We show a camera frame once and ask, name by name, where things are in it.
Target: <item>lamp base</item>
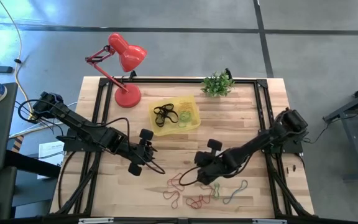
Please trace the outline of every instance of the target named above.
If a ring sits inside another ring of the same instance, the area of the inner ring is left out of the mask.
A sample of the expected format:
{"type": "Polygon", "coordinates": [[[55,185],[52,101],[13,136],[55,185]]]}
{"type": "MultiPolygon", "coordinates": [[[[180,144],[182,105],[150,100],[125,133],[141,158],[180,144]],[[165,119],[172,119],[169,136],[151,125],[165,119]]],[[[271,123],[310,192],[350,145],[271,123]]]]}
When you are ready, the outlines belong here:
{"type": "Polygon", "coordinates": [[[128,92],[120,88],[114,95],[117,104],[123,108],[136,106],[142,98],[139,87],[134,84],[125,84],[124,87],[128,90],[128,92]]]}

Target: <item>lamp arm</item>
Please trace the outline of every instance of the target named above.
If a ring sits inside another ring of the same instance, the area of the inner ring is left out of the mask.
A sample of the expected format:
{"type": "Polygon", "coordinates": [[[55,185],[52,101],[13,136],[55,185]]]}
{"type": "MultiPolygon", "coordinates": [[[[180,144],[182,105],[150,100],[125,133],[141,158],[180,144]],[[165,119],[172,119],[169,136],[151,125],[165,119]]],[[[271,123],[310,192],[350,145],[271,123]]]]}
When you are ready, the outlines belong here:
{"type": "Polygon", "coordinates": [[[107,72],[105,72],[101,67],[98,66],[99,62],[102,62],[104,59],[109,58],[114,53],[116,53],[116,51],[110,45],[106,45],[106,46],[103,47],[103,49],[99,50],[94,55],[92,55],[90,57],[86,57],[85,61],[86,61],[86,63],[90,64],[92,67],[97,69],[97,71],[102,73],[106,78],[110,79],[119,88],[121,88],[122,90],[125,90],[126,92],[128,92],[128,89],[125,88],[124,85],[122,85],[119,81],[117,81],[115,78],[110,76],[107,72]],[[104,55],[104,56],[99,56],[103,52],[109,52],[109,53],[107,55],[104,55]]]}

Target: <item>concrete floor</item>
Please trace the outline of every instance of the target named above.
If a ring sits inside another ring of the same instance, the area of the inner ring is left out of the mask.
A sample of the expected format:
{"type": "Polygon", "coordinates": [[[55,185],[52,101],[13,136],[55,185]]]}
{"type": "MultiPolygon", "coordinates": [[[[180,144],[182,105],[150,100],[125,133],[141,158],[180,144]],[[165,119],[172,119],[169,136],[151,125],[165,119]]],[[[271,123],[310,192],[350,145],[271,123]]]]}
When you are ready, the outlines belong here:
{"type": "MultiPolygon", "coordinates": [[[[257,29],[252,0],[186,1],[4,1],[18,23],[95,27],[257,29]]],[[[265,29],[358,30],[358,1],[259,0],[265,29]]],[[[0,6],[0,22],[10,23],[0,6]]],[[[29,98],[42,91],[76,101],[85,75],[99,75],[84,62],[106,44],[109,32],[22,31],[25,63],[20,80],[29,98]]],[[[259,34],[123,32],[129,43],[148,50],[136,69],[139,75],[207,76],[230,68],[235,77],[266,77],[259,34]]],[[[284,78],[290,105],[309,123],[310,138],[324,128],[322,117],[351,100],[358,90],[358,35],[267,34],[274,77],[284,78]]],[[[14,30],[0,30],[0,65],[14,66],[18,39],[14,30]]],[[[121,76],[117,60],[103,63],[121,76]]],[[[0,82],[13,82],[0,74],[0,82]]],[[[18,93],[17,100],[23,96],[18,93]]],[[[15,114],[11,133],[29,124],[15,114]]],[[[50,131],[25,137],[21,153],[54,141],[50,131]]],[[[314,145],[305,145],[306,174],[317,215],[358,221],[358,182],[345,184],[344,174],[356,161],[340,123],[314,145]]],[[[19,216],[37,215],[20,208],[19,216]]]]}

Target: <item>black metal frame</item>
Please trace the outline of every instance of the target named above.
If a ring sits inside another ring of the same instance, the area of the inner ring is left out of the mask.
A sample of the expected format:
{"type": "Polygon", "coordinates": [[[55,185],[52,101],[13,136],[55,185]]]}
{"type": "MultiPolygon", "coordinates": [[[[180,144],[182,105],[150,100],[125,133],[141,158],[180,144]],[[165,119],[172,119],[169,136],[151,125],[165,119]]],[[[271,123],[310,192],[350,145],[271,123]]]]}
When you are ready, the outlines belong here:
{"type": "MultiPolygon", "coordinates": [[[[228,69],[226,69],[227,73],[230,77],[231,73],[228,69]]],[[[133,78],[135,76],[135,73],[129,78],[122,78],[121,80],[127,83],[201,83],[203,81],[202,78],[133,78]]],[[[269,123],[272,124],[274,121],[273,117],[273,111],[272,111],[272,105],[270,102],[270,95],[269,95],[269,88],[267,86],[267,80],[266,79],[234,79],[237,84],[252,84],[255,91],[255,100],[257,103],[257,112],[259,117],[259,124],[261,130],[266,129],[265,121],[264,121],[264,112],[262,108],[262,100],[260,98],[260,89],[262,88],[262,91],[264,93],[264,97],[266,100],[266,107],[267,107],[267,116],[269,123]]],[[[103,93],[103,88],[107,86],[108,95],[106,96],[106,101],[104,105],[104,111],[103,111],[103,117],[102,117],[102,123],[105,123],[107,121],[108,117],[108,111],[109,111],[109,105],[111,101],[111,93],[112,93],[112,83],[109,82],[107,78],[100,78],[99,80],[99,88],[98,88],[98,94],[96,95],[96,102],[94,106],[94,113],[93,113],[93,119],[92,122],[97,122],[98,118],[98,112],[101,102],[101,96],[103,93]]],[[[344,221],[344,220],[332,220],[332,219],[326,219],[326,218],[319,218],[316,216],[311,216],[306,211],[298,212],[299,211],[299,205],[297,204],[296,199],[293,197],[290,190],[287,188],[287,185],[285,183],[285,176],[283,171],[283,165],[282,165],[282,158],[281,154],[277,155],[277,167],[278,171],[275,170],[272,158],[271,158],[271,152],[268,152],[266,150],[262,149],[262,152],[265,153],[265,159],[266,159],[266,165],[267,165],[267,173],[268,173],[268,180],[270,185],[270,192],[272,195],[272,205],[273,205],[273,211],[274,211],[274,218],[272,219],[258,219],[258,218],[150,218],[150,217],[107,217],[104,218],[104,220],[99,220],[98,222],[134,222],[134,223],[160,223],[160,222],[175,222],[177,224],[187,224],[187,223],[332,223],[332,224],[340,224],[340,223],[347,223],[347,224],[356,224],[358,222],[352,222],[352,221],[344,221]],[[284,199],[285,199],[285,211],[286,214],[283,214],[280,210],[279,204],[278,204],[278,197],[277,197],[277,190],[275,183],[280,186],[281,190],[283,191],[284,199]],[[300,216],[294,216],[290,212],[291,205],[294,206],[295,211],[297,211],[300,216]]],[[[83,163],[83,171],[81,172],[81,178],[83,179],[84,176],[87,174],[88,171],[88,164],[90,161],[91,154],[86,154],[84,158],[83,163]]],[[[96,152],[94,163],[97,164],[97,169],[99,167],[101,158],[101,153],[96,152]]],[[[84,218],[91,218],[91,209],[93,206],[93,199],[94,199],[94,191],[96,187],[96,181],[97,181],[97,175],[98,172],[94,172],[94,175],[91,178],[91,183],[89,187],[89,194],[88,199],[86,203],[86,207],[83,213],[80,213],[80,207],[81,207],[81,198],[79,198],[75,202],[75,209],[73,214],[67,214],[67,213],[52,213],[45,217],[34,217],[34,218],[18,218],[13,220],[0,220],[0,223],[80,223],[85,222],[84,218]]]]}
{"type": "MultiPolygon", "coordinates": [[[[232,77],[230,70],[226,69],[226,72],[230,77],[232,77]]],[[[201,83],[203,81],[203,78],[139,78],[139,77],[134,77],[134,76],[135,75],[131,75],[129,78],[122,78],[121,81],[125,82],[125,83],[201,83]]],[[[267,116],[269,118],[269,123],[272,124],[274,121],[267,80],[266,79],[234,79],[234,81],[237,84],[252,84],[253,85],[254,91],[255,91],[255,100],[257,103],[257,111],[258,111],[260,129],[266,129],[265,120],[264,120],[264,112],[263,112],[263,108],[262,108],[262,100],[260,97],[260,88],[262,88],[262,91],[264,93],[264,97],[266,100],[267,116]]],[[[108,87],[108,90],[107,90],[106,100],[104,102],[102,123],[105,123],[107,121],[109,105],[110,105],[110,101],[111,101],[112,82],[110,82],[107,78],[100,78],[98,93],[96,95],[96,101],[95,101],[93,117],[92,117],[92,122],[94,122],[94,123],[97,122],[101,97],[102,97],[102,93],[103,93],[103,88],[105,86],[108,87]]],[[[285,183],[285,174],[284,174],[282,158],[281,158],[280,154],[276,154],[276,156],[277,156],[278,173],[279,173],[280,177],[282,178],[283,182],[285,183]]],[[[87,174],[90,157],[91,157],[91,152],[86,152],[84,161],[83,161],[81,175],[80,175],[80,181],[87,174]]],[[[98,167],[99,167],[99,163],[100,163],[100,157],[101,157],[101,153],[96,152],[94,162],[98,163],[97,164],[98,167]]],[[[267,164],[269,163],[269,161],[271,162],[271,157],[270,157],[269,153],[265,153],[265,159],[266,159],[267,164]]],[[[280,207],[278,204],[277,190],[276,190],[276,186],[275,186],[275,181],[272,176],[272,170],[269,169],[268,166],[267,166],[267,172],[268,172],[270,191],[271,191],[271,195],[272,195],[273,210],[274,210],[274,215],[276,217],[277,215],[281,215],[282,213],[281,213],[281,210],[280,210],[280,207]]],[[[96,180],[97,180],[97,174],[94,175],[91,180],[91,185],[90,185],[89,194],[88,194],[88,200],[86,203],[85,210],[83,212],[84,214],[87,214],[89,216],[91,215],[91,209],[93,206],[93,197],[94,197],[94,191],[95,191],[95,186],[96,186],[96,180]]],[[[80,213],[81,202],[82,202],[82,194],[75,203],[74,213],[80,213]]],[[[288,199],[286,197],[284,197],[284,202],[285,202],[285,211],[286,211],[285,213],[287,215],[291,215],[291,206],[290,206],[290,203],[288,202],[288,199]]],[[[137,219],[138,221],[144,220],[144,218],[135,218],[135,219],[137,219]]],[[[233,221],[234,219],[229,218],[229,219],[222,219],[222,220],[233,221]]]]}

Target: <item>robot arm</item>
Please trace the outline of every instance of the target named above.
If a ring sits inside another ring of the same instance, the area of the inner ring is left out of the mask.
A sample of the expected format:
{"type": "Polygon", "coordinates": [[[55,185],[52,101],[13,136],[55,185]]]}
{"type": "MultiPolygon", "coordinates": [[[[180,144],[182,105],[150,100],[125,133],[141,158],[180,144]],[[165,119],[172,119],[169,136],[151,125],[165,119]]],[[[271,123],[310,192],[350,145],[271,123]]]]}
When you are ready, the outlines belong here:
{"type": "Polygon", "coordinates": [[[212,152],[199,151],[195,156],[195,164],[199,167],[197,181],[208,185],[218,177],[234,177],[245,168],[254,152],[280,146],[289,139],[301,139],[307,134],[307,126],[296,110],[286,109],[276,117],[270,129],[261,131],[256,138],[241,147],[226,149],[215,156],[216,151],[221,150],[222,143],[210,139],[208,147],[212,152]]]}
{"type": "Polygon", "coordinates": [[[67,136],[57,139],[65,143],[65,151],[102,152],[118,154],[131,161],[128,171],[133,175],[140,175],[142,168],[151,162],[153,153],[150,140],[153,132],[143,129],[142,138],[138,144],[128,141],[128,137],[119,130],[107,127],[107,124],[97,125],[70,110],[60,95],[43,92],[41,98],[33,106],[34,115],[43,118],[57,118],[69,127],[67,136]]]}

